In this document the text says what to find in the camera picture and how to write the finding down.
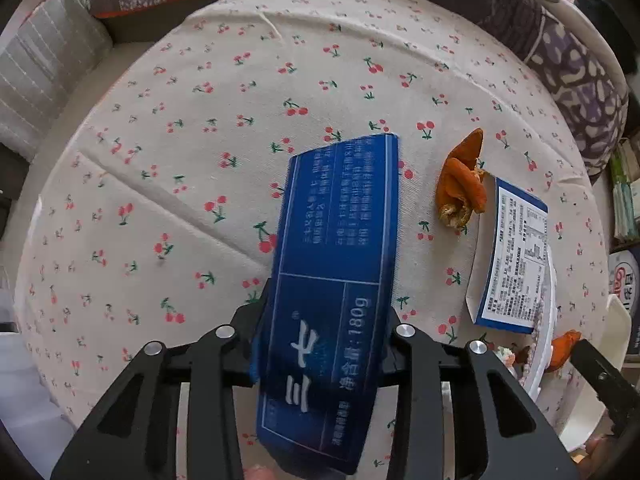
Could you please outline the person's right hand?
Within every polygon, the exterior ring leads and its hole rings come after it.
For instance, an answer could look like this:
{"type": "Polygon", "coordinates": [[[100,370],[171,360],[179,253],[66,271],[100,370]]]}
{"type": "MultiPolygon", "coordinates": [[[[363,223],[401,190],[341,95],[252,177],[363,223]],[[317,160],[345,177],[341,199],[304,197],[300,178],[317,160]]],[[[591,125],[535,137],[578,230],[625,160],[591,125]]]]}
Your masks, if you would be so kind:
{"type": "Polygon", "coordinates": [[[586,455],[577,464],[580,478],[589,479],[606,462],[616,443],[616,437],[606,436],[605,434],[590,438],[586,443],[586,455]]]}

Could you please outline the person's left hand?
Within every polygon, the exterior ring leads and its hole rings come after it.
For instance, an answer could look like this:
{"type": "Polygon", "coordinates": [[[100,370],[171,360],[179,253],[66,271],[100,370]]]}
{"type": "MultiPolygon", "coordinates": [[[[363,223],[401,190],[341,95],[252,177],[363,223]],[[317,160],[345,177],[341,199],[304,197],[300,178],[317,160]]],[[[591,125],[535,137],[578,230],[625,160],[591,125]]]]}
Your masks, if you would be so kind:
{"type": "Polygon", "coordinates": [[[244,470],[245,480],[278,480],[276,473],[262,465],[254,465],[244,470]]]}

